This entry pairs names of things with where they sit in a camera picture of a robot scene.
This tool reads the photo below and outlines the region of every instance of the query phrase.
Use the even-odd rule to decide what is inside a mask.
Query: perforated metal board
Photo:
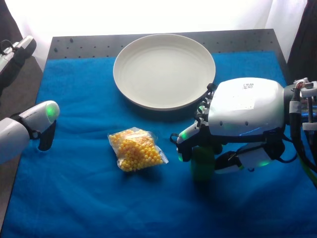
[[[274,51],[288,84],[293,82],[273,29],[176,33],[204,45],[210,53]],[[116,57],[143,35],[53,37],[48,59]]]

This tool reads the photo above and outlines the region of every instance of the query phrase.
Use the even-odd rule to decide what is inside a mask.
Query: qr code
[[[244,83],[242,89],[253,88],[253,83]]]

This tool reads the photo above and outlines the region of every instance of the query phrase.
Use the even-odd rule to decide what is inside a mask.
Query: plate rim
[[[124,49],[126,49],[127,47],[129,47],[130,45],[134,44],[135,42],[137,42],[137,41],[139,41],[139,40],[141,40],[141,39],[150,38],[150,37],[155,37],[155,36],[158,36],[158,35],[170,35],[170,36],[174,36],[174,37],[186,38],[187,40],[193,41],[193,42],[195,42],[196,44],[200,45],[201,48],[204,49],[204,50],[210,55],[210,57],[211,57],[212,63],[213,63],[213,65],[214,65],[214,74],[212,75],[212,81],[211,81],[210,83],[213,83],[213,82],[214,82],[214,78],[215,78],[215,75],[216,75],[216,65],[215,65],[215,62],[214,62],[214,59],[213,59],[211,53],[210,53],[202,44],[200,44],[199,42],[197,42],[197,41],[195,41],[195,40],[193,40],[193,39],[191,39],[191,38],[189,38],[189,37],[182,36],[182,35],[177,35],[177,34],[169,34],[169,33],[151,34],[151,35],[148,35],[148,36],[144,36],[144,37],[141,37],[141,38],[139,38],[139,39],[136,39],[136,40],[132,41],[132,42],[129,43],[126,47],[124,47],[124,48],[120,51],[120,53],[118,54],[118,56],[115,58],[115,61],[114,61],[114,64],[113,64],[113,69],[112,69],[113,79],[114,79],[114,82],[115,82],[115,84],[116,84],[118,90],[120,91],[120,93],[121,93],[125,98],[127,98],[130,102],[132,102],[132,103],[134,103],[134,104],[136,104],[136,105],[138,105],[138,106],[140,106],[140,107],[142,107],[142,108],[149,109],[149,110],[153,110],[153,111],[161,111],[161,112],[163,112],[163,111],[173,111],[173,110],[181,109],[181,108],[184,108],[184,107],[186,107],[186,106],[189,106],[189,105],[195,103],[196,101],[198,101],[198,100],[202,97],[202,95],[203,95],[204,93],[202,93],[202,94],[201,94],[198,98],[196,98],[195,100],[193,100],[193,101],[191,101],[191,102],[188,102],[188,103],[186,103],[186,104],[182,104],[182,105],[180,105],[180,106],[169,107],[169,108],[149,107],[149,106],[146,106],[146,105],[142,105],[142,104],[140,104],[140,103],[137,103],[137,102],[135,102],[134,100],[132,100],[132,99],[130,99],[129,97],[127,97],[127,96],[121,91],[121,89],[119,88],[119,86],[118,86],[118,84],[117,84],[117,81],[115,80],[115,77],[114,77],[115,64],[116,64],[116,62],[117,62],[119,56],[121,55],[121,53],[124,51]]]

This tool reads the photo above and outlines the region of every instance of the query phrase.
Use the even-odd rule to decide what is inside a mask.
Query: green cable
[[[316,176],[313,174],[311,169],[306,164],[304,164],[302,158],[299,155],[298,155],[298,158],[299,158],[299,160],[301,162],[301,165],[302,165],[305,173],[307,174],[307,176],[311,179],[311,181],[314,183],[314,185],[317,186],[317,178],[316,178]]]

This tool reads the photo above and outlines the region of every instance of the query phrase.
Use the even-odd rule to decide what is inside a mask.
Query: clear plastic bag
[[[108,139],[117,155],[119,168],[125,172],[168,163],[166,155],[155,145],[151,132],[133,127],[108,135]]]

